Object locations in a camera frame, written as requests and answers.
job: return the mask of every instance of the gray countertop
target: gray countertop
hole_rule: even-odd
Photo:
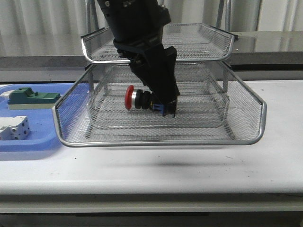
[[[232,65],[302,64],[303,31],[234,32]],[[0,68],[84,67],[80,35],[0,36]]]

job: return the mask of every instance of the red button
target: red button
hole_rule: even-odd
[[[125,108],[127,110],[130,110],[132,108],[132,95],[133,95],[133,91],[134,91],[134,86],[130,85],[125,93],[125,97],[124,97],[124,105]]]

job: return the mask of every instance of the wire mesh tray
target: wire mesh tray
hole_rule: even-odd
[[[57,134],[71,147],[245,145],[263,135],[266,104],[225,64],[176,64],[175,118],[124,107],[127,87],[148,90],[128,65],[92,65],[53,108]]]
[[[81,37],[84,56],[92,63],[126,63],[113,45],[109,28]],[[177,61],[217,61],[232,52],[234,35],[204,24],[169,24],[163,28],[163,45],[177,49]]]

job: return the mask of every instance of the terminal block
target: terminal block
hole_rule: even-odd
[[[0,140],[24,140],[29,133],[27,116],[0,117]]]
[[[30,87],[21,87],[9,95],[10,110],[50,109],[60,98],[59,93],[34,92]]]

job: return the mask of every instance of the white electrical component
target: white electrical component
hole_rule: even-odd
[[[3,97],[5,99],[9,99],[9,95],[15,90],[11,90],[11,91],[6,91],[6,92],[3,92],[2,94],[0,94],[0,97]]]
[[[0,117],[0,140],[23,140],[29,132],[27,116]]]
[[[0,140],[11,140],[10,128],[8,126],[0,128]]]

